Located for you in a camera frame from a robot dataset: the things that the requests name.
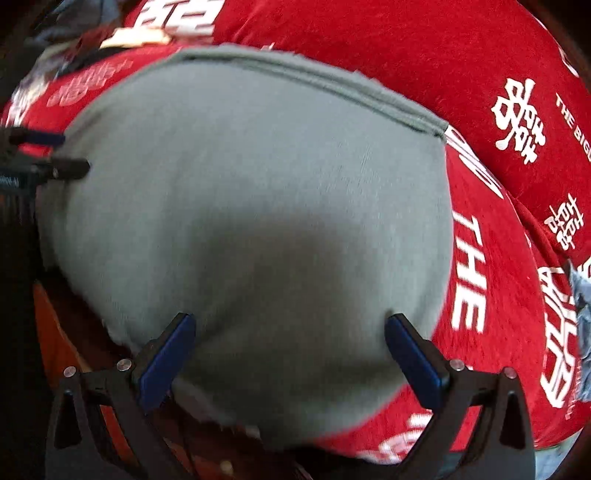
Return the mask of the black cloth item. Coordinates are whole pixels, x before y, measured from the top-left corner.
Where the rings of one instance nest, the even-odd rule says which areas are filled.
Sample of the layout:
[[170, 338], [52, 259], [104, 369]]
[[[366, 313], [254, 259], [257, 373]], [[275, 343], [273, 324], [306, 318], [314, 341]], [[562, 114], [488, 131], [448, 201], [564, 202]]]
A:
[[60, 67], [57, 71], [56, 77], [60, 78], [65, 75], [70, 75], [81, 71], [100, 61], [127, 50], [130, 50], [130, 47], [107, 47], [102, 49], [93, 49], [86, 53], [81, 53], [71, 60], [67, 65]]

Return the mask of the grey knit sweater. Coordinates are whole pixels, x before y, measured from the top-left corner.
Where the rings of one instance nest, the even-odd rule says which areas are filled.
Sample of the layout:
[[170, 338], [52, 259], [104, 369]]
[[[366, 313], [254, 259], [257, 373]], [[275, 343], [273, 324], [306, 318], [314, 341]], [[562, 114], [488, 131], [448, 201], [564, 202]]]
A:
[[117, 343], [177, 312], [197, 341], [183, 405], [279, 443], [345, 432], [405, 379], [401, 312], [434, 332], [453, 256], [448, 124], [374, 80], [301, 56], [185, 49], [67, 127], [88, 175], [45, 187], [48, 260]]

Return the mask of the red pillow with white characters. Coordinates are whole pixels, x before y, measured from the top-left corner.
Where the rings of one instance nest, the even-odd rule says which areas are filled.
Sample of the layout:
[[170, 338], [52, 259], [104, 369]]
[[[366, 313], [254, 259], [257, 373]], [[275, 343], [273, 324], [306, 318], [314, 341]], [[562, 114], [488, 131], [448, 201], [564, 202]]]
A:
[[359, 71], [468, 141], [558, 252], [590, 254], [590, 94], [516, 1], [135, 1], [124, 21]]

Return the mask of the red quilt with white print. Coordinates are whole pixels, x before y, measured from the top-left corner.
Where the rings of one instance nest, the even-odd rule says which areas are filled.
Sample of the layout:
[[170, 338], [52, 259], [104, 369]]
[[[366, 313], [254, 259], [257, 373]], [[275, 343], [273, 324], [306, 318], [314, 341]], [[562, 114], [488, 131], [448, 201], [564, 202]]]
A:
[[[67, 127], [93, 100], [130, 75], [185, 49], [204, 48], [149, 47], [114, 55], [103, 62], [107, 77], [88, 94], [63, 106], [43, 107], [23, 123], [3, 120], [2, 134], [6, 137], [10, 127], [24, 127], [63, 134], [66, 142]], [[566, 369], [577, 370], [577, 329], [560, 329], [544, 300], [550, 290], [568, 295], [569, 281], [560, 267], [544, 265], [547, 248], [530, 215], [477, 158], [463, 135], [447, 124], [445, 156], [453, 220], [449, 285], [432, 334], [422, 334], [417, 322], [406, 316], [443, 354], [462, 361], [470, 370], [496, 373], [513, 367], [531, 412], [535, 444], [547, 447], [581, 429], [590, 417], [588, 407], [577, 399], [576, 385], [561, 379], [556, 364], [558, 351], [549, 345], [552, 338], [564, 338]], [[67, 157], [62, 152], [65, 142], [53, 149], [54, 155]], [[245, 428], [259, 433], [273, 446], [308, 443], [369, 465], [401, 463], [432, 417], [432, 412], [420, 405], [401, 370], [404, 386], [367, 422], [320, 439], [279, 443], [256, 426], [223, 423], [192, 413], [183, 405], [175, 385], [181, 371], [173, 380], [172, 392], [181, 410], [191, 418]]]

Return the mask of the grey blue denim garment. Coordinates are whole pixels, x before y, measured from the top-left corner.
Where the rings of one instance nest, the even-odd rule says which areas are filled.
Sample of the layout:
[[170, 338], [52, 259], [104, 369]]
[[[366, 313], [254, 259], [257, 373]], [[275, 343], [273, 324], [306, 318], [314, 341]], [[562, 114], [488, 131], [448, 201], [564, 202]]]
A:
[[583, 362], [590, 363], [590, 281], [578, 272], [571, 261], [568, 261], [566, 269], [575, 303], [579, 354]]

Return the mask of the white cloth item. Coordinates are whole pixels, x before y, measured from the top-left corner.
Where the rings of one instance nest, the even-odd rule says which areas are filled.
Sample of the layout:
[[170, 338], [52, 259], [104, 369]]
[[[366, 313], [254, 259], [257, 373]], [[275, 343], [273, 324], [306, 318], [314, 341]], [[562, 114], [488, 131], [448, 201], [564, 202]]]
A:
[[172, 38], [163, 30], [150, 27], [116, 28], [99, 48], [138, 48], [145, 45], [168, 45]]

